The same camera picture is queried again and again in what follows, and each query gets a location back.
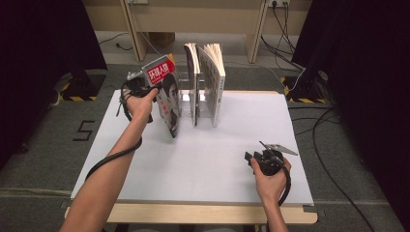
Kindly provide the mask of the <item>dark magazine with red title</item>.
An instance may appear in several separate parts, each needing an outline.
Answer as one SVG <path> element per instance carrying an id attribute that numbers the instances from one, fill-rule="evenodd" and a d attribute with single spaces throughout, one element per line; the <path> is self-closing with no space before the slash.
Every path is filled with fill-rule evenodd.
<path id="1" fill-rule="evenodd" d="M 142 71 L 150 87 L 158 87 L 157 103 L 160 115 L 175 138 L 178 133 L 180 105 L 178 73 L 172 54 L 163 55 L 142 67 Z"/>

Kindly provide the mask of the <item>black stand base striped tape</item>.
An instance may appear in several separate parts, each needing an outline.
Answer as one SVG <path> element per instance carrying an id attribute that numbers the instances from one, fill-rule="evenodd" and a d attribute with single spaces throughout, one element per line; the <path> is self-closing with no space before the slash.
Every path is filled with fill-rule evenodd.
<path id="1" fill-rule="evenodd" d="M 75 80 L 72 76 L 63 85 L 59 99 L 70 102 L 95 101 L 106 78 L 105 73 L 92 72 L 87 74 L 85 84 Z"/>
<path id="2" fill-rule="evenodd" d="M 304 73 L 296 76 L 283 76 L 280 79 L 283 85 L 285 98 L 289 102 L 325 103 L 323 91 L 314 80 L 304 80 Z"/>

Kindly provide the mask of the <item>clear acrylic book rack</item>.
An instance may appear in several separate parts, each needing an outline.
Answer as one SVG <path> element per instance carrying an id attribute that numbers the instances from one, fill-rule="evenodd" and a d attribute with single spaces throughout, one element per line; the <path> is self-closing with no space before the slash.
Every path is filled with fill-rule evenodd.
<path id="1" fill-rule="evenodd" d="M 180 103 L 180 112 L 182 117 L 190 117 L 190 97 L 189 97 L 189 91 L 190 91 L 190 84 L 189 84 L 189 78 L 188 78 L 188 72 L 182 72 L 180 74 L 180 78 L 178 80 L 179 84 L 179 103 Z M 200 74 L 200 79 L 199 79 L 199 118 L 209 118 L 211 119 L 210 112 L 207 106 L 207 103 L 205 101 L 205 82 L 204 82 L 204 74 Z"/>

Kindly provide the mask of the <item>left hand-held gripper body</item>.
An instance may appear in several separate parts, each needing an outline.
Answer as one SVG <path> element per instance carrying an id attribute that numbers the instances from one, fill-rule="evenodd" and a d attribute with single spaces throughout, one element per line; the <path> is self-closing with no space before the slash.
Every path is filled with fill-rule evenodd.
<path id="1" fill-rule="evenodd" d="M 140 100 L 147 99 L 153 87 L 145 83 L 145 78 L 136 72 L 130 72 L 123 84 L 123 111 L 129 121 L 132 120 L 133 112 L 129 110 L 128 100 L 136 97 Z"/>

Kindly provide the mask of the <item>white board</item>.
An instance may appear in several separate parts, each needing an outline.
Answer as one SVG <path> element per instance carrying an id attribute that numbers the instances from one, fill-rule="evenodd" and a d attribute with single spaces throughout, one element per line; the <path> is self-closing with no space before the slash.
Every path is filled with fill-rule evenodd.
<path id="1" fill-rule="evenodd" d="M 287 148 L 292 165 L 287 204 L 313 202 L 285 97 L 224 92 L 219 123 L 190 116 L 170 135 L 159 112 L 142 135 L 119 195 L 122 201 L 253 204 L 259 201 L 246 153 L 267 144 Z"/>

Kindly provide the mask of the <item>person's left hand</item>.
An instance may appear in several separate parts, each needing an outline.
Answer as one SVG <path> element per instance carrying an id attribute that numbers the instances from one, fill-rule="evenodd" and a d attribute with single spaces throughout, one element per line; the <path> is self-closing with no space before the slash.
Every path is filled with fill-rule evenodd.
<path id="1" fill-rule="evenodd" d="M 126 106 L 133 121 L 139 120 L 143 123 L 149 122 L 150 114 L 152 112 L 152 103 L 157 94 L 158 92 L 154 90 L 142 98 L 132 95 L 125 96 Z"/>

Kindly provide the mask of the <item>black curtain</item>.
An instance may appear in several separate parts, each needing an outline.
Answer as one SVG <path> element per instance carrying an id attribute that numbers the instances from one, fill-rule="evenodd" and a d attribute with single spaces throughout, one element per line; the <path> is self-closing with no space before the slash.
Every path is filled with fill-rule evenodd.
<path id="1" fill-rule="evenodd" d="M 320 72 L 355 145 L 410 232 L 410 0 L 311 0 L 294 62 Z"/>
<path id="2" fill-rule="evenodd" d="M 0 169 L 25 142 L 65 74 L 104 70 L 82 0 L 0 0 Z"/>

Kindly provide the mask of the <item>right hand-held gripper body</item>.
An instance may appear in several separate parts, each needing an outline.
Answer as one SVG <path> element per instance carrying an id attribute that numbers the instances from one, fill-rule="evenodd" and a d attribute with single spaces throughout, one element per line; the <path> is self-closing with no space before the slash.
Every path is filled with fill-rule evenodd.
<path id="1" fill-rule="evenodd" d="M 283 167 L 283 154 L 297 156 L 297 153 L 279 144 L 264 144 L 264 150 L 260 153 L 263 158 L 257 160 L 262 173 L 266 176 L 277 174 Z"/>

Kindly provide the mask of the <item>person's right hand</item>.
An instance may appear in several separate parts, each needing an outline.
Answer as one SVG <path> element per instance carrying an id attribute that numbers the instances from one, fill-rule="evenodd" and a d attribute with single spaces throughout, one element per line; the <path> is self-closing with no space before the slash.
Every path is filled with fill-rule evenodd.
<path id="1" fill-rule="evenodd" d="M 266 176 L 256 159 L 251 159 L 250 163 L 255 175 L 256 190 L 262 203 L 277 205 L 286 186 L 285 172 L 281 170 L 273 176 Z"/>

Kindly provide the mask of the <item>beige wooden desk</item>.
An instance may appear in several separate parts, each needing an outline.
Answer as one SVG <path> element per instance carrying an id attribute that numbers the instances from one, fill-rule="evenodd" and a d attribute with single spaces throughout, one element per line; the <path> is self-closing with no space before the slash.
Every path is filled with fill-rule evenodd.
<path id="1" fill-rule="evenodd" d="M 130 5 L 120 0 L 132 35 L 135 59 L 142 62 L 149 32 L 240 34 L 245 37 L 248 61 L 256 60 L 268 0 L 149 0 Z"/>

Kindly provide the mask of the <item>white book with picture grid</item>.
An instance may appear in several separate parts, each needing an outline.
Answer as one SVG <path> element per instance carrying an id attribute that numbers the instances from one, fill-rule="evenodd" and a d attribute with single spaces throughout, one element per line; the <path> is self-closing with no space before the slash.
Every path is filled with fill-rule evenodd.
<path id="1" fill-rule="evenodd" d="M 205 101 L 214 127 L 219 123 L 221 100 L 225 84 L 225 68 L 219 43 L 208 43 L 198 47 L 200 69 L 204 74 Z"/>

